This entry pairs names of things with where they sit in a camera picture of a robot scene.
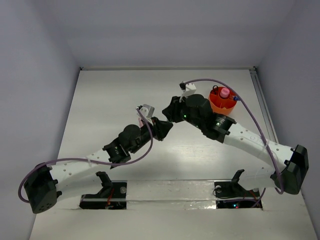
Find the pink highlighter pen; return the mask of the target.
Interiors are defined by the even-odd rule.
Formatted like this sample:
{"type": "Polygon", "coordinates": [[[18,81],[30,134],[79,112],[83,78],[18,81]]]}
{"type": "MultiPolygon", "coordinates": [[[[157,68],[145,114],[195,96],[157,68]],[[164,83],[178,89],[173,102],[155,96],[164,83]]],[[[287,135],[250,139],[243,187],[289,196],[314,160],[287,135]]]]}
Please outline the pink highlighter pen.
{"type": "Polygon", "coordinates": [[[140,126],[140,127],[143,127],[143,126],[144,126],[143,120],[142,120],[141,118],[139,118],[138,121],[139,121],[139,126],[140,126]]]}

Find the pink glue bottle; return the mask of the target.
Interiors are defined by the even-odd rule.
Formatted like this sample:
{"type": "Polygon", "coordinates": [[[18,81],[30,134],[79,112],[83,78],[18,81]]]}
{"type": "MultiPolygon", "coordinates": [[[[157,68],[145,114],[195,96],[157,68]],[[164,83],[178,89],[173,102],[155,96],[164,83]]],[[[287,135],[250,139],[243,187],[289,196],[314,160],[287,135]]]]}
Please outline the pink glue bottle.
{"type": "Polygon", "coordinates": [[[228,99],[230,97],[230,90],[226,87],[221,88],[221,90],[219,92],[219,96],[222,99],[228,99]]]}

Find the aluminium rail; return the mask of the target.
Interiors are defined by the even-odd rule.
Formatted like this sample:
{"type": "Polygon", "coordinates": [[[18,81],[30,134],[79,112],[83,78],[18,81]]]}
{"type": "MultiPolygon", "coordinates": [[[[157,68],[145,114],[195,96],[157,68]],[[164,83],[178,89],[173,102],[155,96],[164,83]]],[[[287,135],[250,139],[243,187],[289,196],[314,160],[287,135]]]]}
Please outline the aluminium rail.
{"type": "Polygon", "coordinates": [[[262,87],[261,87],[261,83],[258,77],[258,73],[257,73],[257,69],[254,67],[252,69],[249,70],[250,73],[250,77],[257,95],[257,99],[260,105],[260,109],[262,112],[262,116],[265,122],[265,126],[266,126],[266,130],[269,136],[269,139],[274,141],[274,142],[278,142],[278,137],[272,122],[272,118],[262,91],[262,87]]]}

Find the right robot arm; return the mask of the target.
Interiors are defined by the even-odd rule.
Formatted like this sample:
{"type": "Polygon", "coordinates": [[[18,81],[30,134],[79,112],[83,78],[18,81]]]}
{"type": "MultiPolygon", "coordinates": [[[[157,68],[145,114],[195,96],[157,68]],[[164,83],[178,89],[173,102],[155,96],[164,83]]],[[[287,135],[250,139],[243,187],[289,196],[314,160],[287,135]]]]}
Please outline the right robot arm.
{"type": "Polygon", "coordinates": [[[213,112],[209,100],[201,94],[184,99],[174,96],[162,113],[170,122],[186,121],[207,138],[240,149],[270,165],[270,168],[260,168],[253,173],[238,170],[230,182],[230,190],[235,196],[260,188],[279,188],[291,195],[300,192],[309,169],[304,146],[290,147],[263,140],[234,119],[213,112]]]}

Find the orange round container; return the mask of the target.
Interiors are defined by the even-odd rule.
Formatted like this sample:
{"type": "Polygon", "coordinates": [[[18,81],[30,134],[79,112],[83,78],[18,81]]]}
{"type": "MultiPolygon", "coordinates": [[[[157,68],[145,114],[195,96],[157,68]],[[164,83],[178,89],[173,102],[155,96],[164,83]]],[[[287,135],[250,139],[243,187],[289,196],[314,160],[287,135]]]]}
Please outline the orange round container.
{"type": "Polygon", "coordinates": [[[229,98],[223,99],[220,97],[219,93],[221,88],[226,88],[222,86],[218,86],[217,91],[213,91],[213,89],[210,91],[208,100],[211,106],[211,109],[214,113],[223,114],[223,115],[229,115],[234,107],[237,104],[237,101],[234,101],[234,96],[237,96],[230,88],[230,95],[229,98]]]}

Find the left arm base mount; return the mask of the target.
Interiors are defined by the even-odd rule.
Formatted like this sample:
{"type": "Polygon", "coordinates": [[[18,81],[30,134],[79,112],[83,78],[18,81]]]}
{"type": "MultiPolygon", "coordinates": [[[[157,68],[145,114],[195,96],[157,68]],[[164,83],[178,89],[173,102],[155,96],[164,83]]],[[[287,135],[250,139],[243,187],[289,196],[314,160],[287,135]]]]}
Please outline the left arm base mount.
{"type": "Polygon", "coordinates": [[[96,194],[81,196],[79,207],[83,210],[126,210],[127,181],[112,182],[108,174],[95,174],[101,181],[101,189],[96,194]]]}

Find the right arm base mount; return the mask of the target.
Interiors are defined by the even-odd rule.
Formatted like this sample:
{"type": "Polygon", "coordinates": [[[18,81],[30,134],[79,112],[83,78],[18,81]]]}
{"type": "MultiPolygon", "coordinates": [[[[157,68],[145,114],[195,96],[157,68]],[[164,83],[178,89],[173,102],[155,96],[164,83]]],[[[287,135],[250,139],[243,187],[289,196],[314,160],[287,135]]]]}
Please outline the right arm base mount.
{"type": "Polygon", "coordinates": [[[218,209],[262,209],[260,192],[245,190],[239,185],[240,176],[244,169],[238,170],[231,180],[215,181],[213,196],[216,198],[218,209]]]}

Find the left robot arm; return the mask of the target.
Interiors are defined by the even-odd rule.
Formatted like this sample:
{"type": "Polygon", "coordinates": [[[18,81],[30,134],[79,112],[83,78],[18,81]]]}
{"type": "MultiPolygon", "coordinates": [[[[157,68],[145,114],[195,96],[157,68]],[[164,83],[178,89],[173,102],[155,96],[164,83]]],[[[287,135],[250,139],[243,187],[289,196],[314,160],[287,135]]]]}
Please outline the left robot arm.
{"type": "Polygon", "coordinates": [[[103,169],[133,164],[131,154],[146,144],[163,141],[172,129],[168,121],[152,117],[142,123],[127,125],[111,143],[85,158],[61,158],[38,164],[22,180],[18,196],[30,205],[34,214],[43,213],[57,202],[77,194],[80,180],[91,174],[98,177],[93,186],[94,197],[108,198],[113,183],[103,169]]]}

